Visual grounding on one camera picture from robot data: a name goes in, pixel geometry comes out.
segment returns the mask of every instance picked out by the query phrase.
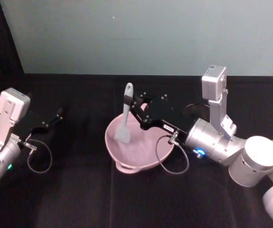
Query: gray silicone spatula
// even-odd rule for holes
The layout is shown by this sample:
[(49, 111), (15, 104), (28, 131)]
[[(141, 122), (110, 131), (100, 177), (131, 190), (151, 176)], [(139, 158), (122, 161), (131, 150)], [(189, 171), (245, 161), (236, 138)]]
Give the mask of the gray silicone spatula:
[[(127, 83), (125, 88), (124, 96), (133, 97), (133, 85), (132, 83)], [(129, 114), (130, 106), (127, 104), (124, 104), (123, 107), (123, 120), (122, 123), (117, 127), (116, 134), (114, 136), (114, 139), (123, 142), (123, 143), (129, 143), (130, 142), (130, 132), (127, 128), (127, 119)]]

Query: light blue wall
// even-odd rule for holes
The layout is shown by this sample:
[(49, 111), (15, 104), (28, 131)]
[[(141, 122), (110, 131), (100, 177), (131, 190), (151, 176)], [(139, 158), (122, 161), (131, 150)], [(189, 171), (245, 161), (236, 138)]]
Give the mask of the light blue wall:
[(0, 0), (26, 73), (273, 76), (270, 0)]

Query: black table surface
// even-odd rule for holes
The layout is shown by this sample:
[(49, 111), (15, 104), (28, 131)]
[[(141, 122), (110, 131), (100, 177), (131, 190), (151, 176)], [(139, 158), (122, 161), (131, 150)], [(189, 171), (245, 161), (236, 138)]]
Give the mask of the black table surface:
[[(179, 176), (161, 167), (133, 175), (115, 168), (104, 142), (105, 129), (122, 112), (127, 82), (135, 91), (168, 94), (174, 106), (203, 103), (199, 76), (0, 76), (0, 92), (32, 92), (29, 110), (46, 116), (60, 105), (65, 118), (44, 137), (52, 169), (34, 174), (22, 150), (0, 180), (1, 228), (273, 228), (262, 203), (273, 185), (235, 184), (226, 167), (190, 156)], [(227, 113), (237, 136), (273, 139), (273, 77), (229, 76)], [(177, 149), (165, 166), (183, 169)]]

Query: bowl handle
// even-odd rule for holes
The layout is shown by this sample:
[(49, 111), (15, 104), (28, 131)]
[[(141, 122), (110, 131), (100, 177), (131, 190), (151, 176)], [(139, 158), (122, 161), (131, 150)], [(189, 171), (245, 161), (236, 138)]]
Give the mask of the bowl handle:
[(116, 167), (117, 167), (117, 170), (119, 170), (120, 172), (123, 172), (125, 174), (134, 174), (134, 173), (137, 173), (137, 172), (141, 171), (141, 168), (137, 168), (137, 167), (134, 167), (134, 166), (123, 165), (120, 162), (116, 162)]

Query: pink mixing bowl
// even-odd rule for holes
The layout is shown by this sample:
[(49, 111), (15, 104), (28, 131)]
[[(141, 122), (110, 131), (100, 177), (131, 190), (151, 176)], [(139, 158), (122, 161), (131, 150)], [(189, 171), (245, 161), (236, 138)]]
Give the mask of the pink mixing bowl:
[[(140, 123), (129, 112), (127, 128), (130, 131), (130, 143), (125, 144), (114, 139), (116, 128), (121, 124), (123, 114), (116, 117), (106, 129), (105, 143), (108, 152), (116, 163), (120, 172), (126, 174), (137, 173), (153, 168), (159, 164), (155, 146), (159, 137), (167, 133), (160, 128), (152, 127), (147, 131), (140, 128)], [(174, 148), (168, 144), (168, 137), (160, 140), (157, 151), (161, 161), (164, 161)]]

